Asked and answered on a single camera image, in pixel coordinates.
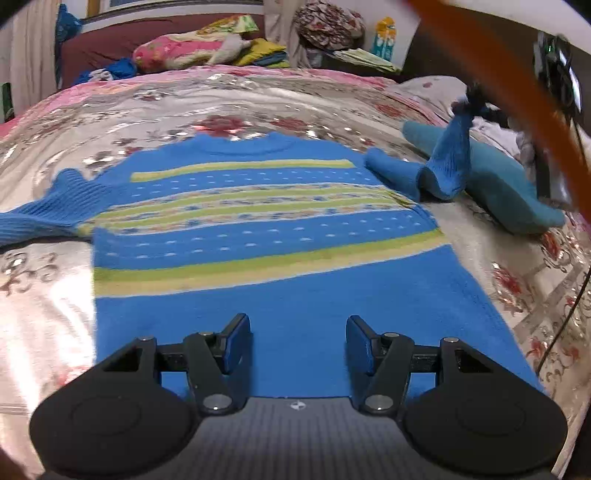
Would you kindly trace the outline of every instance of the bed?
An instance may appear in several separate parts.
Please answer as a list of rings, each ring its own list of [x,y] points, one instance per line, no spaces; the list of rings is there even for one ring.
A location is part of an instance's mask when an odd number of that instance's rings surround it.
[[[402,136],[402,124],[410,119],[445,125],[451,102],[464,89],[455,78],[429,72],[398,85],[328,70],[228,66],[78,85],[4,126],[0,209],[38,199],[64,168],[92,178],[137,151],[198,132],[239,140],[279,131],[333,140],[360,152],[376,146],[394,157],[424,161]],[[517,153],[511,132],[477,121],[472,134],[508,155]],[[534,365],[568,312],[591,259],[587,225],[569,215],[564,228],[518,237],[466,194],[425,206]],[[0,256],[2,444],[31,475],[42,471],[28,440],[32,411],[95,361],[91,250],[83,241],[47,239],[5,248]],[[567,463],[589,403],[589,317],[591,292],[583,296],[541,377],[569,421],[555,473]]]

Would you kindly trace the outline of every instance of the yellow cloth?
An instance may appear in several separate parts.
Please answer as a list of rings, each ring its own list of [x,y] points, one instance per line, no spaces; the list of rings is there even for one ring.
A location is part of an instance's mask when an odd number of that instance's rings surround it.
[[[278,61],[277,63],[271,63],[267,65],[265,68],[268,69],[288,69],[290,67],[290,63],[287,60]]]
[[[264,38],[255,38],[252,41],[251,47],[246,50],[245,54],[240,56],[237,60],[234,60],[232,64],[238,67],[243,67],[244,65],[250,65],[253,61],[261,59],[266,55],[284,50],[285,47],[283,45],[267,41]]]

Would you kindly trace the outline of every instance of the wall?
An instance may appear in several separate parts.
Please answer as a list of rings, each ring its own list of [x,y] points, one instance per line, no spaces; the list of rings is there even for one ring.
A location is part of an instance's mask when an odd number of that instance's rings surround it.
[[[61,3],[66,4],[68,11],[78,18],[86,18],[86,9],[88,2],[86,0],[61,0]]]
[[[366,49],[372,45],[376,22],[386,16],[392,17],[397,28],[393,63],[402,66],[418,25],[418,18],[403,0],[331,1],[357,10],[363,16],[368,28]],[[508,18],[548,33],[562,33],[573,45],[591,53],[591,25],[563,0],[449,0],[449,3]]]

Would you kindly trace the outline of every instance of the black cable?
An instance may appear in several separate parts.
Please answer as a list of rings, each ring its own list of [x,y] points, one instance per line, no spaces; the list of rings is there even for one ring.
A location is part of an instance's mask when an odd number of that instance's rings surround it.
[[[556,332],[556,335],[554,335],[554,339],[548,345],[548,348],[544,352],[544,355],[542,355],[540,363],[539,363],[538,367],[535,369],[535,376],[536,377],[540,376],[540,372],[542,370],[542,367],[544,366],[544,363],[545,363],[546,359],[548,358],[550,351],[552,350],[552,347],[557,342],[560,335],[562,335],[562,332],[564,331],[566,324],[569,322],[570,318],[573,316],[575,308],[579,305],[579,302],[581,301],[581,298],[583,297],[583,293],[585,292],[585,289],[587,288],[587,283],[589,283],[589,277],[591,277],[591,268],[589,268],[589,271],[587,272],[587,275],[585,276],[585,279],[583,280],[583,286],[579,290],[579,294],[577,295],[577,298],[575,299],[573,306],[570,308],[569,314],[566,316],[564,322],[562,323],[562,325],[558,329],[558,332]]]

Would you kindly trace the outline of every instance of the white curtain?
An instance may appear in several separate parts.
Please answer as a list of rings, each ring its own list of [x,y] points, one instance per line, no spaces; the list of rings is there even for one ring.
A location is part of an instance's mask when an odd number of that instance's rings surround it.
[[[59,5],[60,0],[33,0],[12,21],[10,81],[16,115],[57,90],[55,42]]]
[[[287,46],[288,59],[292,67],[309,67],[306,49],[293,24],[294,14],[299,7],[316,0],[264,0],[265,36],[267,40]]]

